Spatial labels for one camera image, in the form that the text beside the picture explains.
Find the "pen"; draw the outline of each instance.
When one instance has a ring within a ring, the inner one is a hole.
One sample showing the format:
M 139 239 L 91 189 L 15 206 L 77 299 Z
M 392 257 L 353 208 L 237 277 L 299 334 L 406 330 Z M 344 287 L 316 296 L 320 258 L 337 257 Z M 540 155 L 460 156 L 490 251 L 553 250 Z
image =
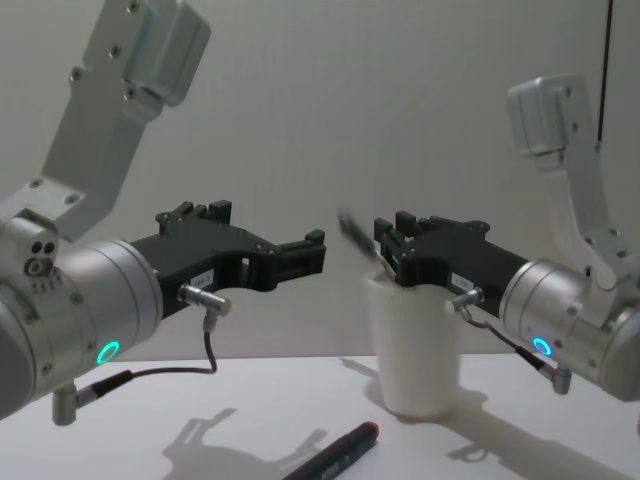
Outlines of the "pen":
M 358 225 L 348 210 L 341 210 L 339 212 L 338 221 L 340 223 L 340 231 L 342 234 L 356 246 L 360 253 L 369 260 L 380 264 L 384 268 L 387 276 L 391 280 L 394 280 L 396 278 L 396 272 L 376 250 L 374 240 L 367 235 L 360 225 Z
M 367 453 L 378 438 L 379 428 L 366 422 L 340 437 L 283 480 L 333 480 Z

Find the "paper cup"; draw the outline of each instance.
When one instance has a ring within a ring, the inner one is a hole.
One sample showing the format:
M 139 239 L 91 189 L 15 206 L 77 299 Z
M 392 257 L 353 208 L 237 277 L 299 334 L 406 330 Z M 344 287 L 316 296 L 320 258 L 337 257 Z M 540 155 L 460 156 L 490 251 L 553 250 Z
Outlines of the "paper cup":
M 445 312 L 453 294 L 434 285 L 402 288 L 384 272 L 365 280 L 368 315 L 387 409 L 429 420 L 455 405 L 459 320 Z

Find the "silver cylindrical joint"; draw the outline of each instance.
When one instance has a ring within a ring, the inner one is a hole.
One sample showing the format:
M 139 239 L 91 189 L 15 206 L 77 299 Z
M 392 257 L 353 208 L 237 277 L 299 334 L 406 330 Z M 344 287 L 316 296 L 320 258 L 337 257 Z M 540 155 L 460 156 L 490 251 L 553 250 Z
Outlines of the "silver cylindrical joint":
M 231 310 L 231 300 L 186 284 L 178 290 L 178 300 L 212 310 L 221 317 L 224 317 Z
M 121 241 L 60 255 L 27 288 L 0 285 L 0 343 L 6 337 L 11 346 L 0 348 L 0 364 L 23 372 L 0 366 L 3 391 L 16 386 L 15 395 L 0 395 L 0 419 L 146 340 L 161 318 L 153 269 Z
M 640 311 L 630 305 L 598 328 L 581 316 L 589 288 L 598 287 L 582 273 L 549 260 L 527 263 L 502 297 L 503 328 L 614 397 L 639 400 Z

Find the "black cord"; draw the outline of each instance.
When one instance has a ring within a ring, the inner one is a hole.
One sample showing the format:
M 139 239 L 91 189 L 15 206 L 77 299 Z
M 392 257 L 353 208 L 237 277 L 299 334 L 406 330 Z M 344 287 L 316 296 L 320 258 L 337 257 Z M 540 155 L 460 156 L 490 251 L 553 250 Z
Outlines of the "black cord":
M 604 107 L 607 96 L 607 77 L 609 73 L 609 50 L 611 49 L 611 23 L 613 19 L 613 0 L 607 8 L 607 27 L 604 36 L 604 56 L 602 59 L 602 79 L 600 82 L 600 111 L 598 112 L 598 142 L 602 142 L 604 128 Z
M 521 347 L 520 345 L 516 344 L 515 342 L 512 342 L 511 340 L 509 340 L 502 333 L 500 333 L 497 329 L 495 329 L 490 323 L 485 322 L 485 323 L 481 324 L 479 322 L 474 322 L 474 321 L 470 322 L 469 320 L 466 320 L 466 321 L 467 321 L 467 323 L 469 323 L 470 325 L 473 325 L 476 328 L 487 328 L 498 339 L 500 339 L 501 341 L 503 341 L 504 343 L 509 345 L 511 348 L 513 348 L 515 350 L 515 353 L 517 355 L 519 355 L 520 358 L 522 358 L 524 361 L 526 361 L 529 365 L 531 365 L 536 370 L 539 371 L 539 370 L 541 370 L 542 368 L 544 368 L 547 365 L 547 362 L 545 362 L 544 360 L 536 357 L 533 353 L 531 353 L 526 348 Z
M 211 334 L 209 332 L 204 333 L 204 348 L 207 352 L 207 358 L 211 364 L 211 368 L 195 368 L 195 367 L 166 367 L 166 368 L 151 368 L 149 370 L 141 370 L 139 372 L 131 372 L 131 370 L 125 370 L 120 373 L 116 373 L 111 377 L 107 377 L 104 380 L 100 380 L 89 385 L 95 393 L 97 398 L 103 397 L 109 392 L 113 392 L 116 388 L 129 383 L 134 378 L 147 377 L 149 375 L 158 375 L 163 373 L 198 373 L 204 375 L 213 375 L 218 371 L 218 362 L 213 354 L 213 348 L 211 346 Z
M 516 350 L 518 348 L 518 345 L 516 345 L 514 342 L 512 342 L 511 340 L 509 340 L 507 337 L 505 337 L 504 335 L 502 335 L 498 330 L 496 330 L 495 328 L 493 328 L 491 325 L 489 325 L 487 323 L 487 328 L 489 329 L 489 331 L 491 333 L 493 333 L 496 337 L 498 337 L 500 340 L 502 340 L 504 343 L 506 343 L 507 345 L 509 345 L 511 348 L 513 348 L 514 350 Z

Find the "table surface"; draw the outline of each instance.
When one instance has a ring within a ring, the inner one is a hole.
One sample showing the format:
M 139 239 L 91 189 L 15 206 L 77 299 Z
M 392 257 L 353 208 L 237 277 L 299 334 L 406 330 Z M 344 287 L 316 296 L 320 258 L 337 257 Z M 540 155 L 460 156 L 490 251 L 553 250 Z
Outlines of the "table surface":
M 113 363 L 122 369 L 205 362 Z M 378 445 L 340 480 L 640 478 L 637 404 L 580 378 L 566 397 L 513 355 L 465 355 L 459 407 L 407 423 L 381 407 L 372 357 L 222 360 L 215 377 L 145 377 L 50 421 L 50 398 L 0 422 L 0 478 L 279 480 L 360 423 Z

